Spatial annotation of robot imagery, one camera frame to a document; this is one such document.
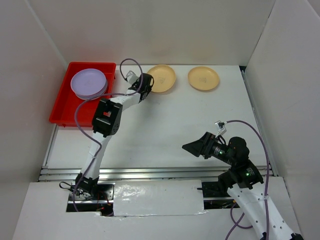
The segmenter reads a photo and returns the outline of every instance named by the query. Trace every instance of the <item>purple plate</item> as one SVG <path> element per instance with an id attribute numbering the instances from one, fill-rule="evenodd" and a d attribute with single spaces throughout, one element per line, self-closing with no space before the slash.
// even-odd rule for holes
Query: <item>purple plate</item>
<path id="1" fill-rule="evenodd" d="M 98 69 L 88 68 L 77 72 L 71 79 L 71 89 L 76 95 L 92 96 L 108 85 L 106 76 Z"/>

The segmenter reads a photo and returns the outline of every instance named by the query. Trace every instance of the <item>white table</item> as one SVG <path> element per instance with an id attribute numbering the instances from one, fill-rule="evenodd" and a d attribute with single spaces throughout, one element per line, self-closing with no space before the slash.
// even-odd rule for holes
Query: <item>white table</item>
<path id="1" fill-rule="evenodd" d="M 184 195 L 183 190 L 176 191 Z M 68 194 L 58 187 L 57 182 L 30 183 L 13 240 L 224 240 L 233 226 L 230 209 L 214 209 L 198 215 L 145 217 L 103 217 L 96 212 L 66 212 Z M 299 233 L 281 177 L 270 178 L 269 195 L 286 223 Z M 241 209 L 235 209 L 234 217 L 238 219 L 241 213 Z M 246 217 L 241 223 L 243 226 L 249 224 Z M 239 228 L 229 238 L 256 239 L 253 229 Z"/>
<path id="2" fill-rule="evenodd" d="M 147 72 L 151 65 L 142 66 Z M 163 94 L 151 93 L 146 100 L 127 109 L 121 117 L 120 129 L 110 141 L 101 168 L 180 168 L 228 166 L 217 159 L 196 158 L 182 149 L 205 132 L 216 133 L 214 122 L 244 120 L 257 128 L 246 87 L 238 66 L 208 66 L 214 69 L 220 84 L 210 92 L 201 92 L 188 83 L 188 72 L 194 65 L 172 65 L 175 85 Z M 123 66 L 126 74 L 137 66 Z M 129 87 L 116 70 L 114 92 Z M 254 132 L 240 123 L 227 125 L 229 138 L 239 136 L 247 141 L 250 159 L 258 167 L 266 160 L 261 143 Z M 47 159 L 49 169 L 80 169 L 87 157 L 90 140 L 77 128 L 58 127 Z"/>

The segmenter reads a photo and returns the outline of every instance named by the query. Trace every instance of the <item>yellow plate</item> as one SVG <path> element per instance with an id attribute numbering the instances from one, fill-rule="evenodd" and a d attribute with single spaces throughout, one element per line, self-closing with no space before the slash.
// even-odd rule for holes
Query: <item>yellow plate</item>
<path id="1" fill-rule="evenodd" d="M 219 75 L 206 66 L 192 68 L 188 73 L 188 80 L 192 87 L 201 91 L 214 89 L 220 82 Z"/>
<path id="2" fill-rule="evenodd" d="M 163 93 L 175 84 L 176 73 L 168 65 L 154 66 L 147 73 L 154 79 L 154 85 L 151 90 L 154 93 Z"/>

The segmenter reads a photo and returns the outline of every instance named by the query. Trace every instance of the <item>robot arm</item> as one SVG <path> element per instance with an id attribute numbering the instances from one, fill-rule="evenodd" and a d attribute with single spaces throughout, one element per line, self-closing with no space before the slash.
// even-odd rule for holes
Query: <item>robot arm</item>
<path id="1" fill-rule="evenodd" d="M 141 76 L 137 77 L 134 72 L 130 71 L 126 76 L 126 80 L 132 84 L 127 92 L 124 95 L 110 99 L 102 98 L 94 113 L 92 119 L 92 137 L 101 143 L 102 148 L 91 164 L 94 155 L 99 149 L 99 145 L 92 141 L 85 165 L 75 179 L 76 184 L 80 181 L 78 189 L 86 198 L 93 197 L 97 192 L 101 162 L 109 141 L 120 127 L 122 112 L 143 101 L 153 86 L 153 77 L 146 73 L 143 73 L 143 83 L 138 92 L 136 91 L 141 83 Z M 82 177 L 90 164 L 91 167 L 86 175 Z"/>
<path id="2" fill-rule="evenodd" d="M 217 122 L 217 124 L 218 128 L 225 131 L 223 123 Z M 228 145 L 226 145 L 219 143 L 219 138 L 216 135 L 206 132 L 199 140 L 185 144 L 182 148 L 196 157 L 200 155 L 205 159 L 215 157 L 231 165 L 228 171 L 218 177 L 218 182 L 215 186 L 217 186 L 219 192 L 228 193 L 236 200 L 249 219 L 259 240 L 266 239 L 267 215 L 265 199 L 267 200 L 269 213 L 269 239 L 303 240 L 300 234 L 294 233 L 286 224 L 271 197 L 265 197 L 263 177 L 257 167 L 249 160 L 249 149 L 244 139 L 232 137 Z M 208 192 L 217 191 L 216 188 L 210 189 L 210 187 L 198 189 Z"/>

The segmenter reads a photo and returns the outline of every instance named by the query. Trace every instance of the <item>red tray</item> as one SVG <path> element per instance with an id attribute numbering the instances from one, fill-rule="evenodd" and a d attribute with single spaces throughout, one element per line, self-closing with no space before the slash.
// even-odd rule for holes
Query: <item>red tray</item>
<path id="1" fill-rule="evenodd" d="M 104 73 L 108 86 L 106 93 L 112 92 L 115 81 L 116 64 L 113 62 L 70 62 L 61 84 L 58 96 L 56 97 L 49 121 L 62 127 L 76 127 L 75 111 L 81 100 L 71 90 L 70 82 L 72 77 L 83 69 L 98 69 Z M 91 127 L 92 118 L 95 114 L 99 99 L 87 102 L 78 113 L 78 122 L 81 127 Z"/>

